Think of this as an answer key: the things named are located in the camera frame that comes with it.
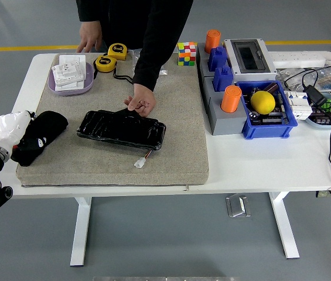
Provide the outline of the person's left hand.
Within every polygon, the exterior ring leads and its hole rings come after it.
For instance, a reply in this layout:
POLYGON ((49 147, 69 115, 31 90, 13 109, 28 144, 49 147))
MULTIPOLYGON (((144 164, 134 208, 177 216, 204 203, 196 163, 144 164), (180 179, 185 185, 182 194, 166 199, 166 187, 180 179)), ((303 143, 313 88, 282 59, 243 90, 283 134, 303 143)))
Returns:
POLYGON ((129 111, 137 112, 141 117, 147 117, 156 105, 153 91, 147 87, 134 83, 134 96, 128 96, 124 104, 129 111))

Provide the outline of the person's right hand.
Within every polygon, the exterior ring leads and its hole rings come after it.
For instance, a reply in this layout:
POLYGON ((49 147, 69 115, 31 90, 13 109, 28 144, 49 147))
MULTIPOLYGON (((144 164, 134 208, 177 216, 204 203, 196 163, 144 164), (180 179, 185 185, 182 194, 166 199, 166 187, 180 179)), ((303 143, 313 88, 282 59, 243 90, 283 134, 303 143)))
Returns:
POLYGON ((101 25, 99 21, 81 22, 80 26, 80 44, 76 52, 100 51, 103 42, 101 25))

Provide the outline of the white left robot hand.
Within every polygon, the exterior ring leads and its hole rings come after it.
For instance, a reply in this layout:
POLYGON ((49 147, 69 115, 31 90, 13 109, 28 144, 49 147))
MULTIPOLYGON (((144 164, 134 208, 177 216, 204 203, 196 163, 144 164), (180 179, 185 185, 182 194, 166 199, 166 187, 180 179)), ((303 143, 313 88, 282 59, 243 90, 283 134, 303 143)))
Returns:
POLYGON ((38 149, 45 147, 47 138, 36 136, 25 136, 31 121, 36 114, 30 111, 14 112, 0 116, 0 150, 9 152, 16 145, 25 149, 38 149))

